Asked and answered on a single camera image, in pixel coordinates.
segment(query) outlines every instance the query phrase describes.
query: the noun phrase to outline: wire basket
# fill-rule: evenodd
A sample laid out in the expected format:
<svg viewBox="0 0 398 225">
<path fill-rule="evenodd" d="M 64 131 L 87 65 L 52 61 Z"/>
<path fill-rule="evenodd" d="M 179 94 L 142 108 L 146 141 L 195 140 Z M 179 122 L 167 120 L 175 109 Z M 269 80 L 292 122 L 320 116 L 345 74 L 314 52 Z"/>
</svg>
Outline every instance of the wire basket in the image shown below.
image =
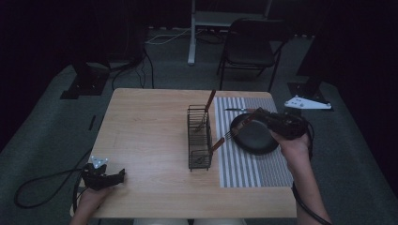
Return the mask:
<svg viewBox="0 0 398 225">
<path fill-rule="evenodd" d="M 207 169 L 211 165 L 211 128 L 205 105 L 190 105 L 187 111 L 188 167 Z"/>
</svg>

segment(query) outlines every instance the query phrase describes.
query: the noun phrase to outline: gray floor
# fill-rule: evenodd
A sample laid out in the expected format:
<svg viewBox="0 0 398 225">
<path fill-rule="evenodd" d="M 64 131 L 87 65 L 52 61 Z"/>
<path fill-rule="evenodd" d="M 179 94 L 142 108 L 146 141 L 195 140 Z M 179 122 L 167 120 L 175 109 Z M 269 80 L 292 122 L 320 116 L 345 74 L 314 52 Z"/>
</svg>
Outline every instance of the gray floor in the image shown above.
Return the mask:
<svg viewBox="0 0 398 225">
<path fill-rule="evenodd" d="M 181 31 L 157 31 L 150 35 L 178 32 Z M 201 38 L 216 40 L 214 37 Z M 286 84 L 305 82 L 307 79 L 295 75 L 310 44 L 310 39 L 297 37 L 283 51 L 271 91 L 279 111 L 283 109 L 283 103 L 291 98 Z M 177 38 L 159 45 L 147 44 L 146 49 L 154 66 L 155 88 L 218 88 L 219 78 L 215 72 L 222 45 L 198 40 L 193 67 L 187 65 L 187 38 Z M 145 88 L 151 88 L 147 60 L 142 67 L 118 76 L 115 87 L 141 88 L 138 74 L 141 75 L 141 82 L 146 76 Z M 100 120 L 96 120 L 90 129 L 91 120 L 94 115 L 101 118 L 105 114 L 113 93 L 112 78 L 101 96 L 60 99 L 74 77 L 74 70 L 66 67 L 53 79 L 36 108 L 0 154 L 0 224 L 68 224 L 75 175 L 52 200 L 40 207 L 18 208 L 13 203 L 13 196 L 18 186 L 28 179 L 71 169 L 93 146 Z M 265 91 L 268 81 L 269 71 L 259 78 L 247 72 L 234 71 L 226 75 L 224 90 Z M 322 83 L 320 90 L 334 111 L 305 111 L 303 115 L 314 125 L 314 172 L 334 224 L 398 224 L 398 201 L 378 169 L 338 90 L 327 83 Z M 56 190 L 64 178 L 61 176 L 32 185 L 22 194 L 21 201 L 26 204 L 42 201 Z M 93 219 L 92 224 L 97 223 L 99 221 Z M 101 221 L 101 224 L 131 223 L 131 219 Z M 258 218 L 247 219 L 247 223 L 295 224 L 295 220 Z"/>
</svg>

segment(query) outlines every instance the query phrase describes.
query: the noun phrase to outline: table top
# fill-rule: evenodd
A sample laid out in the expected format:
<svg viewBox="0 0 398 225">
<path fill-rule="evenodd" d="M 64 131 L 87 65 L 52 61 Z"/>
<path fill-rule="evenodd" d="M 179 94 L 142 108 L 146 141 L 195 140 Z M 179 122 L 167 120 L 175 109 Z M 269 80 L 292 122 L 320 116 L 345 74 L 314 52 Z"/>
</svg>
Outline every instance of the table top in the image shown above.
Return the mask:
<svg viewBox="0 0 398 225">
<path fill-rule="evenodd" d="M 95 218 L 294 218 L 290 187 L 220 187 L 219 161 L 188 168 L 187 110 L 211 91 L 114 91 L 92 156 L 108 158 L 106 174 L 126 169 L 124 184 Z M 272 98 L 266 92 L 218 91 L 216 97 Z M 209 110 L 215 127 L 214 104 Z M 213 143 L 217 141 L 212 132 Z"/>
</svg>

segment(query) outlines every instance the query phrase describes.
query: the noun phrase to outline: chair backrest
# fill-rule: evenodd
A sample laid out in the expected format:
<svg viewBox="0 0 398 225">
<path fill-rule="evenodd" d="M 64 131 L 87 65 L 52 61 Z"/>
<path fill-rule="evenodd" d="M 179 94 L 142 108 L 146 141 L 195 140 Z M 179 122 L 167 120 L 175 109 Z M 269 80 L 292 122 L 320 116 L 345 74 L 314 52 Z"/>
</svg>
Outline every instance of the chair backrest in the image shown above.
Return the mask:
<svg viewBox="0 0 398 225">
<path fill-rule="evenodd" d="M 228 36 L 246 36 L 264 41 L 287 42 L 293 35 L 286 22 L 241 18 L 234 21 Z"/>
</svg>

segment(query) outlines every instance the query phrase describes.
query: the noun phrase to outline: gray and white striped mat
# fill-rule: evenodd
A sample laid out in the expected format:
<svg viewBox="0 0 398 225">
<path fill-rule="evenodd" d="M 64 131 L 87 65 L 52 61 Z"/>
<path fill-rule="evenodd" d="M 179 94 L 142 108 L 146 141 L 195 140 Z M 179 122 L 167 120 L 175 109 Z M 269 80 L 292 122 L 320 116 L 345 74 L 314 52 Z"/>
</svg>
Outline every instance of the gray and white striped mat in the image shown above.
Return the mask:
<svg viewBox="0 0 398 225">
<path fill-rule="evenodd" d="M 229 131 L 230 124 L 242 112 L 227 108 L 258 108 L 276 112 L 271 98 L 215 97 L 217 137 Z M 281 149 L 255 156 L 243 151 L 233 140 L 225 142 L 218 150 L 220 186 L 222 188 L 291 187 L 293 178 L 287 170 Z"/>
</svg>

